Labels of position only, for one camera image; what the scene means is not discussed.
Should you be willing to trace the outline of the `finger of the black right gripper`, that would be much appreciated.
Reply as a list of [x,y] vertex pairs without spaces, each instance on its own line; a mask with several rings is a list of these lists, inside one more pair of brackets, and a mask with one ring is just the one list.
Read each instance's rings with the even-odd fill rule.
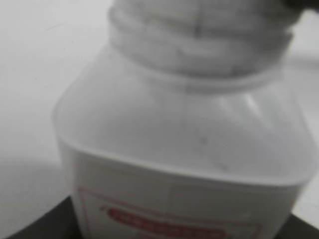
[[319,11],[319,0],[285,0],[285,3],[293,9]]

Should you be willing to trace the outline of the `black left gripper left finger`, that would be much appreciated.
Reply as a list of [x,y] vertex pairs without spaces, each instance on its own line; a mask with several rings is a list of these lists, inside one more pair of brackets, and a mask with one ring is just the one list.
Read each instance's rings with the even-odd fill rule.
[[44,216],[6,238],[81,239],[71,198],[65,198]]

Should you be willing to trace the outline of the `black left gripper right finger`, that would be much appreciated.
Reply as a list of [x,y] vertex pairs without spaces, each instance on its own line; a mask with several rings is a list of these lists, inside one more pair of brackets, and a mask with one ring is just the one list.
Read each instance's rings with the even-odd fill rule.
[[285,239],[319,239],[319,230],[291,215],[284,228]]

